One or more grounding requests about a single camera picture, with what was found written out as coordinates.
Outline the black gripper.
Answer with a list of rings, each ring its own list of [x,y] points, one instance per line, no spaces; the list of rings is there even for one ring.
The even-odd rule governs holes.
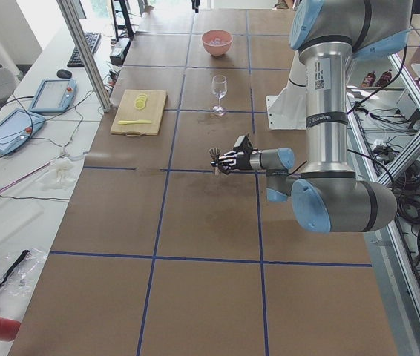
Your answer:
[[[260,151],[235,152],[229,151],[219,156],[220,161],[217,164],[218,171],[229,175],[233,170],[238,171],[258,171],[262,168],[260,162]]]

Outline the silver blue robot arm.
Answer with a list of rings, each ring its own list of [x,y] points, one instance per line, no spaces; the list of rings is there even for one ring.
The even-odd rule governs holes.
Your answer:
[[[303,1],[292,23],[290,44],[306,69],[307,162],[290,170],[288,148],[258,150],[247,136],[219,155],[212,166],[266,172],[266,196],[290,201],[299,225],[308,231],[365,232],[388,225],[396,215],[391,190],[359,181],[347,163],[346,70],[352,59],[399,52],[408,40],[411,1]]]

